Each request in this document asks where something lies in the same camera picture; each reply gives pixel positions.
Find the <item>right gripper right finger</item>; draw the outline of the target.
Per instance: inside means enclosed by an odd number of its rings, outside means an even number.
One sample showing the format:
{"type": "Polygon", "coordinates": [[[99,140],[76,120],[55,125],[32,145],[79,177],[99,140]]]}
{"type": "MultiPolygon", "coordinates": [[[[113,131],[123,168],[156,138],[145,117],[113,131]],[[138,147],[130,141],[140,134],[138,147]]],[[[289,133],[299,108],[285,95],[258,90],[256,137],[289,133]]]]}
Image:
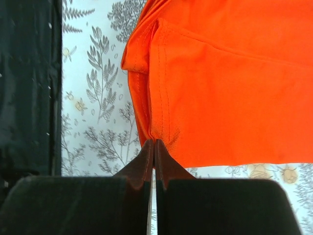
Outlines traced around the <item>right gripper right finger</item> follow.
{"type": "Polygon", "coordinates": [[[154,146],[160,235],[298,235],[285,191],[266,179],[199,179],[154,146]]]}

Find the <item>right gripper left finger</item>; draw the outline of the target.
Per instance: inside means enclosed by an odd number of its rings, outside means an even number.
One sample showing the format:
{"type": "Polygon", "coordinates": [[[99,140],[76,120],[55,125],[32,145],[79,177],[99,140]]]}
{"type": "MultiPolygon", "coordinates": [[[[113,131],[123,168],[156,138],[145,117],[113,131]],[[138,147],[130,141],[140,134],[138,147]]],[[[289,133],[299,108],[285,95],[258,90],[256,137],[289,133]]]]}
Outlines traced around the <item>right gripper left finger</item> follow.
{"type": "Polygon", "coordinates": [[[3,235],[149,235],[154,143],[111,177],[26,176],[0,209],[3,235]]]}

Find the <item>orange t shirt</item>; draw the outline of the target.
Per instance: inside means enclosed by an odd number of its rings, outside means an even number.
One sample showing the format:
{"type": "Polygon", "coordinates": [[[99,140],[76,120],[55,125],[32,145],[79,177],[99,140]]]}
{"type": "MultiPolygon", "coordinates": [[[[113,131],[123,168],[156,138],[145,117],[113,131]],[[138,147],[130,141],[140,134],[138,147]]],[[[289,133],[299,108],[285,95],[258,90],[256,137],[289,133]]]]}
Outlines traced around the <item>orange t shirt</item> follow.
{"type": "Polygon", "coordinates": [[[313,160],[310,0],[149,0],[121,67],[140,142],[184,167],[313,160]]]}

